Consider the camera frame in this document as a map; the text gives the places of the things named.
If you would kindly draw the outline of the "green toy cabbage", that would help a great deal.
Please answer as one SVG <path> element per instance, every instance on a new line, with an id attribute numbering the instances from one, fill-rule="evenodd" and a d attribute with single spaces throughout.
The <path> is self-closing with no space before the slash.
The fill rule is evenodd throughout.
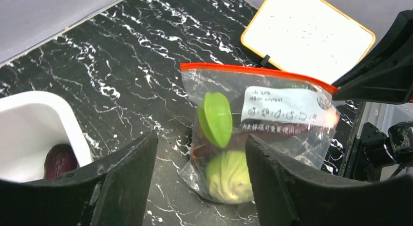
<path id="1" fill-rule="evenodd" d="M 206 185 L 212 199 L 223 204 L 240 204 L 253 199 L 244 151 L 229 150 L 212 157 L 206 168 Z"/>

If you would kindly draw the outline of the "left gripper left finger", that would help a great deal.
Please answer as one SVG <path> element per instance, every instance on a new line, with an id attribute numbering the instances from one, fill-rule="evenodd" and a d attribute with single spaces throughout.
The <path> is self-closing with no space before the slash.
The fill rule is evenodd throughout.
<path id="1" fill-rule="evenodd" d="M 150 131 L 57 179 L 1 181 L 1 225 L 142 225 L 157 145 L 157 133 Z"/>

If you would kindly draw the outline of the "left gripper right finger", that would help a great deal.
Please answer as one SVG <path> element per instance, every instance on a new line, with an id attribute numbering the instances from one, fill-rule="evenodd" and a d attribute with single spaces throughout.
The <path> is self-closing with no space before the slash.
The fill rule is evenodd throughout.
<path id="1" fill-rule="evenodd" d="M 254 135 L 245 144 L 262 226 L 410 226 L 413 177 L 368 183 L 328 174 Z"/>

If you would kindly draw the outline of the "clear orange-zip bag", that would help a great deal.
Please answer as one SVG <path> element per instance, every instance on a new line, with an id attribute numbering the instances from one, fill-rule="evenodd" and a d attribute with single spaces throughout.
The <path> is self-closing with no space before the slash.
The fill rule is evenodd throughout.
<path id="1" fill-rule="evenodd" d="M 339 121 L 339 113 L 332 102 L 336 87 L 312 77 L 264 68 L 213 63 L 182 63 L 180 71 L 188 98 L 196 106 L 192 140 L 195 123 L 198 121 L 198 109 L 203 106 L 207 92 L 222 93 L 228 99 L 233 128 L 241 123 L 265 122 L 336 128 Z M 280 149 L 269 146 L 280 152 Z M 281 153 L 321 169 L 328 149 L 329 147 L 307 149 L 294 157 Z M 201 197 L 216 202 L 208 193 L 205 173 L 212 157 L 200 160 L 189 157 L 179 176 Z"/>

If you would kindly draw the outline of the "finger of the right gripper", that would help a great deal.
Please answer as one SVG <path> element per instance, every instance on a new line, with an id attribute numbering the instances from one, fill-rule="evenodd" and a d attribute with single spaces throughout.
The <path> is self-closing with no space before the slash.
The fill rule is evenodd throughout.
<path id="1" fill-rule="evenodd" d="M 388 32 L 355 67 L 333 83 L 334 101 L 413 101 L 413 12 L 398 13 Z"/>

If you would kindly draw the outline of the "green toy starfruit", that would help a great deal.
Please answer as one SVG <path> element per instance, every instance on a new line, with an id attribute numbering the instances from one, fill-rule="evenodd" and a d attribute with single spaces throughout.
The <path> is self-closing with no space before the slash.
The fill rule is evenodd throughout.
<path id="1" fill-rule="evenodd" d="M 233 120 L 228 99 L 222 93 L 205 93 L 198 109 L 199 125 L 206 139 L 224 149 L 232 136 Z"/>

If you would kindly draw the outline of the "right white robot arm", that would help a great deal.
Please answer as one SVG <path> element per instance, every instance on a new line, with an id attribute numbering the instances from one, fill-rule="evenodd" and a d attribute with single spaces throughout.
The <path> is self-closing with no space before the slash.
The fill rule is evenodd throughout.
<path id="1" fill-rule="evenodd" d="M 413 101 L 413 12 L 398 13 L 387 33 L 348 73 L 334 82 L 333 100 L 355 100 L 380 106 Z M 360 122 L 345 152 L 340 176 L 375 182 L 384 167 L 396 173 L 413 164 L 413 121 L 406 119 L 382 129 Z"/>

